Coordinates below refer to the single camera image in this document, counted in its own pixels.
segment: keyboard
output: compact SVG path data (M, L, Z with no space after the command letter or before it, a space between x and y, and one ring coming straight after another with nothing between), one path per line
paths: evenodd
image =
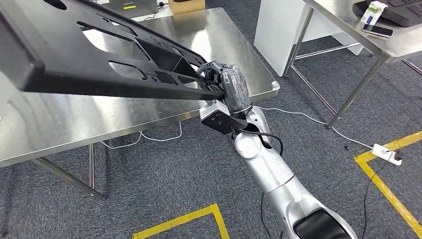
M367 5L375 0L366 0ZM422 0L377 0L388 5L381 17L400 26L410 27L422 23Z

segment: floor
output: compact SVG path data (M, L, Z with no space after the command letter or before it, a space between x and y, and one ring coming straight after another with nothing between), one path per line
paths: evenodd
M251 45L259 4L260 0L207 0L208 8L221 6L227 11ZM304 43L301 53L337 45L333 38L326 37ZM374 61L368 52L354 56L340 50L302 59L295 65L338 109ZM422 59L413 61L422 67ZM328 110L297 76L285 79L272 73L280 92L257 105L330 119ZM336 128L366 144L385 144L419 131L421 109L421 76L403 63L385 65ZM300 181L342 215L361 237L368 177L353 158L368 149L305 117L265 113L272 132L283 139L285 161ZM115 150L95 144L97 189L107 195L102 202L30 162L0 168L0 225L9 231L7 238L128 239L135 232L214 203L219 206L230 238L268 238L260 222L261 191L230 137L203 126L199 119L182 122L182 128L183 136L168 142L142 139L137 145ZM156 138L177 136L178 124L145 134ZM127 144L137 137L131 134L108 143ZM388 164L379 176L422 224L422 144L416 142L401 151L403 165ZM88 181L88 147L47 158ZM377 170L383 162L374 159L369 165ZM367 219L366 238L418 238L373 184L368 190ZM266 200L264 220L272 237L278 238L278 219ZM215 220L207 215L151 238L218 237Z

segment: yellow floor tape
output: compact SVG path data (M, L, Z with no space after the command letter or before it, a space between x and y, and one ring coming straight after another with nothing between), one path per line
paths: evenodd
M396 141L387 143L384 147L389 150L397 150L401 147L407 146L409 144L418 142L422 139L422 131L411 134L404 138L398 139ZM355 157L355 161L359 164L362 170L368 175L369 178L372 178L372 182L378 187L378 189L384 194L384 196L390 201L391 205L399 212L403 219L409 224L409 226L415 231L419 238L422 238L422 227L418 221L413 217L413 215L406 209L406 207L397 199L397 197L391 192L391 190L385 185L385 183L378 177L374 175L375 172L368 165L368 162L372 159L377 158L371 152L363 153Z
M184 216L181 216L181 217L172 219L170 221L167 221L165 223L162 223L162 224L156 225L154 227L148 228L148 229L141 231L139 233L135 233L135 234L132 235L132 239L147 238L147 237L150 237L152 235L158 234L158 233L166 231L170 228L174 228L178 225L181 225L183 223L187 223L189 221L192 221L193 219L200 218L200 217L203 217L203 216L211 214L211 213L214 214L214 218L215 218L215 221L217 222L217 226L218 226L218 229L220 231L221 238L222 239L230 239L230 237L228 236L227 229L225 228L223 217L220 213L220 210L219 210L217 204L211 204L206 208L199 209L197 211L191 212L191 213L186 214Z

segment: white power strip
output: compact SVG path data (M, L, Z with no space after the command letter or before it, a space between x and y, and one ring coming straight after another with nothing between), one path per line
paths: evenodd
M380 158L382 158L382 159L384 159L384 160L389 161L390 163L392 163L394 165L397 165L397 166L402 165L401 159L400 160L395 159L396 152L389 150L386 147L381 146L379 144L374 144L374 147L372 148L371 153L380 157Z

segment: stainless steel table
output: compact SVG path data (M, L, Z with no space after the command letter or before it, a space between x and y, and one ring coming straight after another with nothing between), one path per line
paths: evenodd
M253 101L278 93L279 84L222 8L142 24L200 53L208 61L237 64ZM113 52L132 48L104 35L88 32L86 36L94 45L112 48ZM196 117L205 104L205 101L24 93L14 89L0 120L0 167L33 160L103 199L94 190L93 143ZM90 146L90 186L43 158L85 145Z
M403 61L403 63L405 63L413 70L422 75L421 69L406 60L408 58L413 58L422 54L422 24L413 27L400 27L392 22L379 19L376 23L377 26L392 29L394 32L391 38L389 39L376 37L362 32L364 23L360 21L361 17L356 16L352 11L353 4L362 0L303 1L307 4L307 7L304 12L304 24L301 31L298 32L298 41L293 46L293 49L290 54L290 61L285 68L284 76L288 76L289 70L292 69L312 90L312 92L319 98L319 100L330 110L334 117L329 122L329 127L332 127L337 122L337 120L343 115L343 113L347 110L350 104L352 104L352 102L355 100L359 92L369 82L374 73L377 72L384 63ZM349 45L334 47L331 49L298 56L297 54L299 52L300 45L302 43L303 37L306 33L306 29L309 25L314 10L321 13L324 17L326 17L328 20L330 20L332 23L334 23L352 38L354 38L357 42ZM300 71L293 65L293 63L295 60L298 59L311 57L339 49L344 49L359 44L371 51L376 57L378 57L378 60L371 67L368 73L363 77L363 79L357 85L355 90L350 94L349 98L343 104L340 111L337 112L328 103L328 101L324 99L324 97L318 92L318 90L316 90L315 87L312 86L312 84L306 79L306 77L300 73Z

